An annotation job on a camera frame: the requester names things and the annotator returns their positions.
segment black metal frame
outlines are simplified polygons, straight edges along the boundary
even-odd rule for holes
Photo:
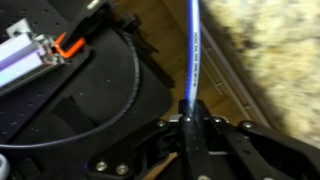
[[[88,179],[142,179],[172,152],[178,157],[158,179],[320,179],[319,149],[252,121],[236,128],[211,117],[201,101],[193,118],[151,122],[92,158]],[[105,169],[97,166],[101,162]],[[121,165],[128,171],[119,173]]]

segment blue cable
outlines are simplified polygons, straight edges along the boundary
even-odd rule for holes
[[[199,0],[189,0],[189,69],[186,88],[188,114],[192,116],[197,98],[201,65],[201,29]]]

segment orange clip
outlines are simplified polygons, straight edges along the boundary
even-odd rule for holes
[[[84,38],[80,38],[70,49],[67,51],[64,51],[60,44],[63,40],[63,38],[66,36],[67,33],[61,34],[61,36],[56,40],[55,42],[55,48],[57,52],[64,58],[71,58],[73,57],[81,48],[83,48],[86,45],[86,40]]]

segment black cord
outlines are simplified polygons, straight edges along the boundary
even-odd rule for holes
[[[47,148],[47,147],[52,147],[52,146],[58,146],[58,145],[78,141],[78,140],[84,139],[86,137],[89,137],[91,135],[97,134],[97,133],[105,130],[106,128],[110,127],[115,122],[117,122],[130,109],[130,107],[134,103],[136,96],[137,96],[137,93],[138,93],[139,84],[140,84],[140,65],[139,65],[139,58],[138,58],[136,48],[135,48],[132,40],[127,35],[124,35],[124,39],[127,41],[127,44],[129,45],[129,48],[130,48],[132,55],[133,55],[134,68],[135,68],[135,79],[134,79],[132,93],[121,111],[119,111],[115,116],[113,116],[111,119],[109,119],[106,123],[102,124],[101,126],[95,128],[95,129],[92,129],[90,131],[84,132],[82,134],[78,134],[78,135],[75,135],[75,136],[72,136],[69,138],[65,138],[65,139],[61,139],[61,140],[45,142],[45,143],[38,143],[38,144],[25,144],[25,145],[24,144],[21,144],[21,145],[0,144],[0,149],[38,149],[38,148]]]

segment bolt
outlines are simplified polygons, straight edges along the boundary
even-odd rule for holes
[[[211,180],[211,179],[206,175],[201,175],[198,177],[198,180]]]
[[[117,167],[117,173],[119,175],[125,175],[125,174],[128,173],[128,171],[129,171],[129,167],[127,165],[125,165],[125,164],[119,165]]]
[[[273,179],[271,177],[265,177],[265,178],[263,178],[263,180],[275,180],[275,179]]]
[[[96,165],[96,170],[101,172],[104,171],[108,168],[108,164],[105,163],[104,161],[100,161],[97,165]]]
[[[243,123],[243,126],[246,127],[246,128],[252,128],[252,124],[249,123],[249,122]]]
[[[158,122],[158,126],[160,126],[160,127],[163,127],[165,125],[166,125],[166,122],[164,122],[164,121],[159,121]]]

